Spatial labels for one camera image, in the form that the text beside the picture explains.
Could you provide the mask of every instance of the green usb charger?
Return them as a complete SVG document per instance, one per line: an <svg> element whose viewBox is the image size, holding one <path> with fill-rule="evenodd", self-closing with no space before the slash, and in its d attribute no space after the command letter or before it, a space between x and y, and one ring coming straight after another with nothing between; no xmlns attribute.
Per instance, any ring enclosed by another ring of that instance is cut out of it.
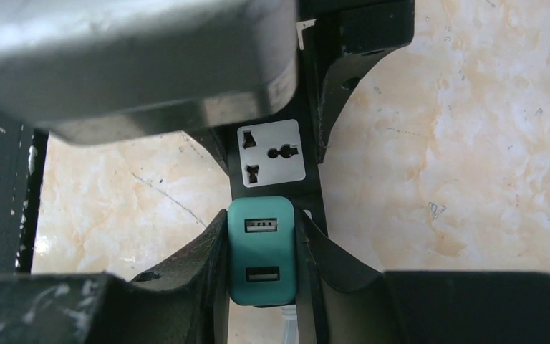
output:
<svg viewBox="0 0 550 344"><path fill-rule="evenodd" d="M228 208L231 299L285 305L296 297L294 207L284 197L236 199Z"/></svg>

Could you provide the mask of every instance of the beige tile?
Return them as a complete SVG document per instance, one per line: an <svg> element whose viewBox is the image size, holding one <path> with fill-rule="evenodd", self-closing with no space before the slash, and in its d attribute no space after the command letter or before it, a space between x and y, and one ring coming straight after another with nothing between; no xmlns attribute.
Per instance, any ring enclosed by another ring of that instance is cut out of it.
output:
<svg viewBox="0 0 550 344"><path fill-rule="evenodd" d="M331 237L377 268L550 272L550 3L418 1L415 29L334 127ZM34 271L131 278L229 202L227 177L184 134L51 139ZM230 343L282 330L277 309L231 308Z"/></svg>

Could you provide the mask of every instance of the usb port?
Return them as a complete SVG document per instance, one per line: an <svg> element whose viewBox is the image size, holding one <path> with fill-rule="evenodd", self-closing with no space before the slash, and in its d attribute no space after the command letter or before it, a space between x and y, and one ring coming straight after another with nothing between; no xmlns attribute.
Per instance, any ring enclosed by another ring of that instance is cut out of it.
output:
<svg viewBox="0 0 550 344"><path fill-rule="evenodd" d="M279 267L247 267L246 282L279 281Z"/></svg>
<svg viewBox="0 0 550 344"><path fill-rule="evenodd" d="M277 231L277 219L246 220L246 233L263 233Z"/></svg>

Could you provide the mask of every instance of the floor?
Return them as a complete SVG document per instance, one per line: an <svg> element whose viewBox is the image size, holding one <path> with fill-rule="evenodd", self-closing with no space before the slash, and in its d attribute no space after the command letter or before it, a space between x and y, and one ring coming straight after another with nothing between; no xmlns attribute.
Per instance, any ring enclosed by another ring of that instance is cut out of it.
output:
<svg viewBox="0 0 550 344"><path fill-rule="evenodd" d="M550 272L550 1L416 6L413 43L363 79L332 132L320 169L331 237L379 269ZM34 272L129 279L230 200L184 134L52 138ZM279 309L231 308L230 343L282 331Z"/></svg>

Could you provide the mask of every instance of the power outlet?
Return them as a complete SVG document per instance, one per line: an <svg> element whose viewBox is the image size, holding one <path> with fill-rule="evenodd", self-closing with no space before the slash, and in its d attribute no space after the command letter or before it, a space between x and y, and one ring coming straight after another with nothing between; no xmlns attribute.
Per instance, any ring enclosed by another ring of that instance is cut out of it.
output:
<svg viewBox="0 0 550 344"><path fill-rule="evenodd" d="M237 143L246 188L301 181L307 175L296 120L240 127Z"/></svg>

